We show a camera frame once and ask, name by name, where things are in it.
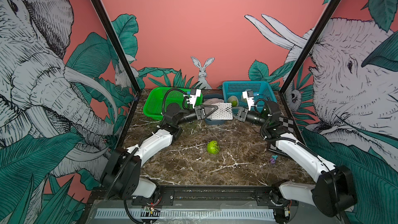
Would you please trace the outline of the white foam net sleeve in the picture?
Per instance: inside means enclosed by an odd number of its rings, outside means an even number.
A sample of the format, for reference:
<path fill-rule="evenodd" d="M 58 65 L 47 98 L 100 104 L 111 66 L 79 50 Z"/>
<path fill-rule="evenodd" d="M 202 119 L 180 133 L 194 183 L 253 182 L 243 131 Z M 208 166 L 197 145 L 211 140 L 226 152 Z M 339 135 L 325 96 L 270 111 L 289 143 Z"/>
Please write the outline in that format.
<path fill-rule="evenodd" d="M 213 106 L 216 106 L 217 109 L 210 114 L 210 120 L 233 120 L 233 106 L 231 103 L 215 103 Z"/>
<path fill-rule="evenodd" d="M 235 95 L 228 97 L 227 102 L 231 103 L 233 107 L 237 107 L 239 105 L 238 97 Z"/>

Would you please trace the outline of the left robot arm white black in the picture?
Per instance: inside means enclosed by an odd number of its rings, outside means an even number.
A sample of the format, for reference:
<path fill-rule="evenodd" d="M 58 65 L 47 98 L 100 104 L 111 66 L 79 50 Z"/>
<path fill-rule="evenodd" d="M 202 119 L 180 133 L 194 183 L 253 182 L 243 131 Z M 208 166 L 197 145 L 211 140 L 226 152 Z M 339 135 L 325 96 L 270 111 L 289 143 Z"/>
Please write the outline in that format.
<path fill-rule="evenodd" d="M 202 120 L 218 109 L 215 105 L 199 105 L 191 110 L 180 108 L 177 103 L 170 104 L 160 125 L 137 145 L 123 149 L 116 148 L 100 178 L 106 188 L 104 200 L 117 196 L 122 200 L 134 197 L 148 199 L 152 203 L 160 201 L 160 190 L 156 183 L 141 178 L 142 166 L 162 149 L 169 147 L 180 137 L 181 123 Z"/>

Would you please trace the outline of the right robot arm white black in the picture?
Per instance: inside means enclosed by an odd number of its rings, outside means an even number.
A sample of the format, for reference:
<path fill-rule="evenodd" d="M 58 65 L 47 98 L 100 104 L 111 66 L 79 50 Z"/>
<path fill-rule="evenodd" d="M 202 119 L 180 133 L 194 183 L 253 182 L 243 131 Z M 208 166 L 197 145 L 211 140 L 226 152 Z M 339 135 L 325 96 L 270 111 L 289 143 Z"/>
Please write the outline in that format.
<path fill-rule="evenodd" d="M 266 142 L 287 154 L 313 179 L 313 185 L 292 181 L 280 183 L 276 187 L 280 199 L 313 205 L 327 217 L 334 217 L 357 204 L 352 172 L 346 166 L 338 167 L 300 142 L 287 125 L 281 123 L 277 103 L 265 101 L 261 112 L 254 106 L 237 107 L 234 117 L 258 125 Z"/>

